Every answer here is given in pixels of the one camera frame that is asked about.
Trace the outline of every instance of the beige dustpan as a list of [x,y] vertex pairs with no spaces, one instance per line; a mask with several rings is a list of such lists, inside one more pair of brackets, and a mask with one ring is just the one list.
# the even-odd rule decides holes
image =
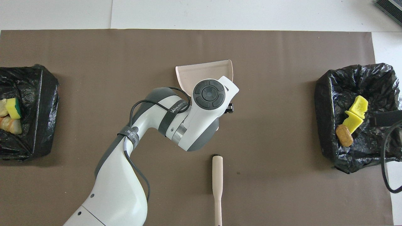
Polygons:
[[207,78],[220,79],[226,76],[233,81],[233,67],[231,60],[222,60],[204,64],[177,66],[176,75],[182,90],[189,96],[193,94],[195,85]]

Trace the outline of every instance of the yellow food item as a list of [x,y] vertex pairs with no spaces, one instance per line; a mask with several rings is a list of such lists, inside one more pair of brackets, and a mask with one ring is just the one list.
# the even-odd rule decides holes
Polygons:
[[345,113],[349,115],[349,117],[346,118],[342,124],[348,127],[350,133],[352,134],[363,123],[363,119],[359,118],[359,116],[350,111],[345,111]]
[[20,104],[19,104],[18,99],[16,99],[16,98],[7,99],[6,109],[12,119],[20,119],[21,118],[21,110],[20,110]]
[[19,119],[12,119],[10,116],[0,117],[0,129],[4,129],[12,134],[21,134],[21,122]]
[[353,143],[353,137],[348,127],[343,124],[338,125],[335,131],[342,146],[349,147]]
[[359,116],[359,118],[364,119],[364,113],[367,111],[369,102],[362,96],[357,96],[355,102],[349,108],[349,111]]
[[7,99],[0,100],[0,117],[8,115],[8,110],[6,108]]

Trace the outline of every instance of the circular button pad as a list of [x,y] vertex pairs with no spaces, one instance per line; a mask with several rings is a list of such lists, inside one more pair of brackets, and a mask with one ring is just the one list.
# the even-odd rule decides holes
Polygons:
[[225,99],[224,86],[213,79],[199,82],[193,91],[193,100],[206,110],[214,110],[220,107]]

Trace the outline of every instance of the white table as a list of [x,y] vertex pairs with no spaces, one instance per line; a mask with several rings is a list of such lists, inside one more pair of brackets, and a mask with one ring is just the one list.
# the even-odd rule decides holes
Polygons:
[[[0,30],[109,28],[372,32],[376,62],[402,78],[402,27],[372,0],[0,0]],[[388,163],[391,186],[401,172]],[[402,225],[402,193],[391,200]]]

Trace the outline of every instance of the beige handle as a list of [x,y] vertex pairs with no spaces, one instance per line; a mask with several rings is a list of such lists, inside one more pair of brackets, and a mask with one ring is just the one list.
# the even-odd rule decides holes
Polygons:
[[224,159],[212,157],[212,193],[215,200],[215,226],[222,226],[221,198],[224,187]]

